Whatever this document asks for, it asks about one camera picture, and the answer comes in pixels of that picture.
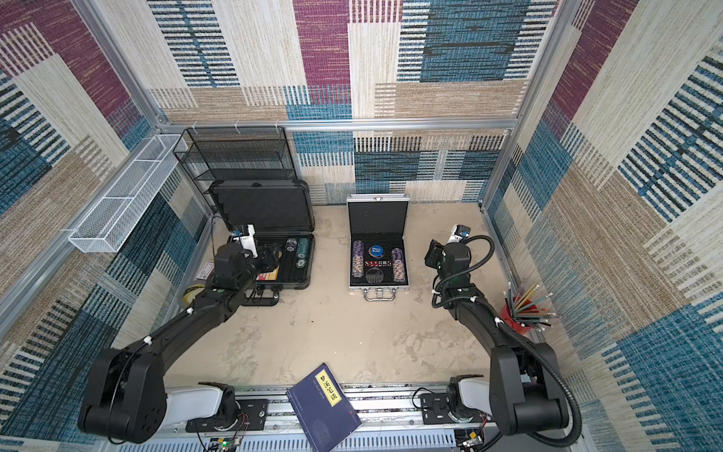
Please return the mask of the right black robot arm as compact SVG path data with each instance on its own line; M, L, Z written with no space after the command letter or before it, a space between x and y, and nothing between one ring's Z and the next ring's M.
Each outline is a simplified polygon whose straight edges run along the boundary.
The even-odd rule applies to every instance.
M455 234L446 244L431 240L425 256L425 265L437 271L431 306L470 331L491 359L488 390L478 393L490 406L480 411L491 416L498 432L481 449L518 434L546 446L573 446L583 433L582 413L555 352L517 333L470 280L493 254L491 237Z

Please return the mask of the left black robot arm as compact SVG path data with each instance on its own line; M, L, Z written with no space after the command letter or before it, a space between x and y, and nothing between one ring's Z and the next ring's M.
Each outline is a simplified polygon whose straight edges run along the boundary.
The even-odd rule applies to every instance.
M214 271L190 307L122 350L101 351L88 373L79 430L135 444L149 440L168 411L166 372L203 335L229 320L257 277L279 264L279 249L272 245L257 252L238 242L220 247Z

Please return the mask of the large black poker case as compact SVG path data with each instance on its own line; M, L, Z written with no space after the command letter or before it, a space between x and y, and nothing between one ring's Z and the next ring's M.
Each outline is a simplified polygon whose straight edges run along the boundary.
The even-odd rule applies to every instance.
M274 306L284 289L303 290L311 282L314 258L314 213L308 184L299 179L218 181L211 186L218 214L232 236L240 226L252 224L256 246L278 244L280 267L276 281L251 284L244 297L247 306ZM299 239L311 239L310 258L304 269L296 268Z

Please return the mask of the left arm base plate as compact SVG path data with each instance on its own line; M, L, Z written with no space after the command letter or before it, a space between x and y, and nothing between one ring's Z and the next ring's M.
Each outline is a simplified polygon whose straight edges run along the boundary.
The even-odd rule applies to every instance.
M242 399L223 403L218 412L210 417L189 420L187 433L239 433L262 431L267 419L267 399Z

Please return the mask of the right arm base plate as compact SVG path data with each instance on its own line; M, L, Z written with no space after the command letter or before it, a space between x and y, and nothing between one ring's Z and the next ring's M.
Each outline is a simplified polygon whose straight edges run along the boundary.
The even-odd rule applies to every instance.
M454 414L448 406L445 394L422 392L414 400L419 407L424 425L482 424L487 420L482 412Z

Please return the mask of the small silver aluminium case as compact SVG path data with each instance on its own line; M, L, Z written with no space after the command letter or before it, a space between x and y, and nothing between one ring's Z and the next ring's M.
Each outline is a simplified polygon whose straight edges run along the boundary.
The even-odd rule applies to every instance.
M410 288L410 271L405 244L405 229L410 198L405 194L352 194L346 198L350 233L349 290L359 292L369 302L391 302L397 294ZM351 276L352 244L365 245L365 273L356 279ZM368 249L373 245L384 248L380 259ZM407 282L398 284L393 278L392 250L404 253Z

